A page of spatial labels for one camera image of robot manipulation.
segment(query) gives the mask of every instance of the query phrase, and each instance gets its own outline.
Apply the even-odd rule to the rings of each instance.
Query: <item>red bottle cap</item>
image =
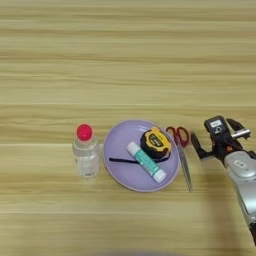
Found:
[[[81,141],[88,141],[92,138],[92,127],[88,124],[82,124],[77,128],[77,137]]]

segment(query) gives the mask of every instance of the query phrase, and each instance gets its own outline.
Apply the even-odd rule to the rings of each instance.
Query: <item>glue stick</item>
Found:
[[[127,150],[157,183],[166,178],[166,173],[134,141]]]

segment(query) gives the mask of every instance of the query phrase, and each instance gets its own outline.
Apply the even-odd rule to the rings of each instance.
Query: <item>purple bowl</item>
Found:
[[[108,133],[104,143],[104,161],[112,177],[123,186],[138,192],[153,192],[168,186],[176,177],[179,167],[179,153],[172,137],[163,129],[159,128],[172,143],[172,154],[170,158],[158,165],[166,172],[167,176],[161,183],[157,183],[138,164],[116,163],[109,161],[109,158],[121,158],[134,160],[127,151],[127,145],[135,141],[140,145],[140,139],[144,132],[150,130],[154,123],[142,120],[128,120],[119,123]]]

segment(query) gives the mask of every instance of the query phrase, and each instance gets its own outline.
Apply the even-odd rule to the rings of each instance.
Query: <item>tape measure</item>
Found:
[[[141,137],[141,148],[153,159],[161,159],[171,152],[172,145],[166,135],[157,127],[145,132]]]

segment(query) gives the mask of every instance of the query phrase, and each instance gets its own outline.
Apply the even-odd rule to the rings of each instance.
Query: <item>plastic bottle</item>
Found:
[[[80,176],[95,177],[100,168],[100,147],[91,126],[82,124],[77,128],[73,153]]]

